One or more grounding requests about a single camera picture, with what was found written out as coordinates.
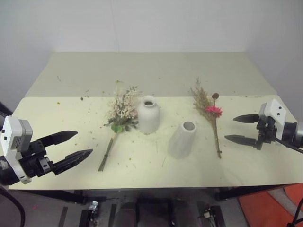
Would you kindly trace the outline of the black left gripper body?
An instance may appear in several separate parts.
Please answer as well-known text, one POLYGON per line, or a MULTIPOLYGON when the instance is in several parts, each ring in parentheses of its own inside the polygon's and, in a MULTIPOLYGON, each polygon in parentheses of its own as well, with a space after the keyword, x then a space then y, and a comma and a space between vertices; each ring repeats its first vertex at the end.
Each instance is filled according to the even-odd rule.
POLYGON ((53 139, 40 139, 30 143, 26 152, 22 152, 20 164, 28 177, 41 177, 53 172, 56 175, 55 166, 46 156, 45 147, 54 145, 53 139))

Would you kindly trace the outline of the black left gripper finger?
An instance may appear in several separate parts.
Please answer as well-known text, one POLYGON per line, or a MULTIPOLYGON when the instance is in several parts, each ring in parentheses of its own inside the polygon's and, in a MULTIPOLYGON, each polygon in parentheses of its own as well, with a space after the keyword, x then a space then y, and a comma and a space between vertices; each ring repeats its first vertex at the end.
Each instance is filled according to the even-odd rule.
POLYGON ((92 151, 93 149, 81 150, 66 156, 63 160, 53 164, 52 172, 58 175, 77 166, 80 162, 84 161, 92 151))
POLYGON ((77 131, 60 131, 39 139, 39 146, 42 148, 46 148, 51 145, 57 145, 63 142, 66 142, 73 136, 78 134, 77 131))

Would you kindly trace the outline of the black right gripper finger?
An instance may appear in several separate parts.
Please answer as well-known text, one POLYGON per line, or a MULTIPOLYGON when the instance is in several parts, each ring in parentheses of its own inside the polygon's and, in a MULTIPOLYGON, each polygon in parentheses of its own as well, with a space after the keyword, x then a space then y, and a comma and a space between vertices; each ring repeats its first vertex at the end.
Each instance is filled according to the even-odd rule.
POLYGON ((254 138, 248 138, 242 135, 225 135, 225 138, 239 145, 250 146, 250 147, 256 146, 256 139, 254 138))
POLYGON ((242 122, 242 123, 255 123, 259 121, 259 115, 258 114, 245 114, 240 115, 235 118, 233 118, 234 121, 242 122))

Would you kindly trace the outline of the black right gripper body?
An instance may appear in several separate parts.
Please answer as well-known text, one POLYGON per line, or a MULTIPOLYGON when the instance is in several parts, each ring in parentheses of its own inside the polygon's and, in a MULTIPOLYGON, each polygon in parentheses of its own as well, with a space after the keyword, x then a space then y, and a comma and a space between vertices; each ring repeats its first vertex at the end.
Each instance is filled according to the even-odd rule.
POLYGON ((272 117, 268 117, 266 120, 259 119, 257 124, 258 138, 255 143, 255 148, 261 150, 263 143, 271 143, 275 141, 276 126, 275 120, 272 117))

